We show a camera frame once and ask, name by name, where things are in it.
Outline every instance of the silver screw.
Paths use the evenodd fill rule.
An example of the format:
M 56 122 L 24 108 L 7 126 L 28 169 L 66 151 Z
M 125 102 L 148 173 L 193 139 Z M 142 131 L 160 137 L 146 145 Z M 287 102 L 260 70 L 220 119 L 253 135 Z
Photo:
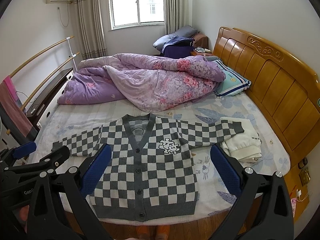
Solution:
M 279 178 L 282 178 L 282 177 L 283 177 L 281 171 L 276 171 L 276 176 L 279 177 Z
M 253 173 L 253 169 L 250 168 L 250 167 L 246 167 L 246 168 L 244 169 L 244 171 L 245 171 L 246 173 L 248 173 L 248 174 L 252 174 L 252 173 Z
M 71 167 L 71 168 L 69 169 L 69 172 L 70 172 L 70 173 L 76 173 L 77 170 L 78 170 L 77 167 Z
M 45 176 L 47 176 L 47 173 L 46 173 L 45 171 L 42 171 L 42 172 L 40 173 L 40 177 L 41 177 L 41 178 L 44 178 Z

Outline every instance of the window pane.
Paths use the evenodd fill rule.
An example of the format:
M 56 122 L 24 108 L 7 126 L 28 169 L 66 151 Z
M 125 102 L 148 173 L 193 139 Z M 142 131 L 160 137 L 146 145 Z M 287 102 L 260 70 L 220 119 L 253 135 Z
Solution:
M 164 22 L 164 0 L 139 0 L 140 22 Z
M 112 0 L 115 26 L 138 23 L 137 0 Z

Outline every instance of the wooden headboard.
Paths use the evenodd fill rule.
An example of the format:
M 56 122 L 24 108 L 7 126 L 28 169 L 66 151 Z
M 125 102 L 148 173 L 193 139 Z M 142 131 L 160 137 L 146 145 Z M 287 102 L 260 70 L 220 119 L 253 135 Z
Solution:
M 221 27 L 213 54 L 252 82 L 247 95 L 295 166 L 320 141 L 317 74 L 285 49 L 239 29 Z

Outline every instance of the foot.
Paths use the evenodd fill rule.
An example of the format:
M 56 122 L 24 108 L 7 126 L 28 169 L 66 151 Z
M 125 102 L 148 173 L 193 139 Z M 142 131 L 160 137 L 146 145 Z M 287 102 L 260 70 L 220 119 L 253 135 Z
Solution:
M 138 226 L 138 227 L 136 227 L 136 231 L 137 231 L 139 239 L 150 240 L 149 227 Z
M 170 226 L 157 226 L 156 240 L 168 240 Z

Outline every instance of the bed sheet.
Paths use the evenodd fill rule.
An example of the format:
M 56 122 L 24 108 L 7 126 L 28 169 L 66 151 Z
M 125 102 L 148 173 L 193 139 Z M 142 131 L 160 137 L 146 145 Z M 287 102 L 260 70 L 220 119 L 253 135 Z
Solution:
M 89 130 L 101 124 L 117 120 L 124 115 L 146 115 L 127 99 L 97 104 L 97 105 L 57 105 L 51 118 L 41 129 L 37 139 L 37 150 L 29 157 L 29 163 L 38 162 L 39 159 L 50 153 L 52 142 L 72 134 Z M 259 133 L 262 141 L 262 158 L 257 163 L 241 163 L 244 167 L 250 166 L 257 173 L 272 175 L 275 171 L 286 174 L 290 170 L 290 159 L 281 142 L 269 126 L 267 120 L 251 99 L 241 93 L 233 97 L 217 98 L 213 93 L 194 102 L 187 102 L 169 110 L 156 113 L 159 117 L 194 121 L 215 122 L 223 116 L 250 119 L 253 127 Z M 217 213 L 229 210 L 236 200 L 225 187 L 215 166 L 210 160 L 210 147 L 192 150 L 194 171 L 198 180 L 198 201 L 194 215 L 168 217 L 150 220 L 144 225 L 168 225 L 185 223 L 202 219 Z M 57 173 L 65 172 L 71 166 L 79 166 L 85 157 L 70 157 L 57 169 Z M 71 212 L 70 205 L 64 193 L 61 193 L 63 206 Z M 100 219 L 100 221 L 141 225 L 141 222 Z

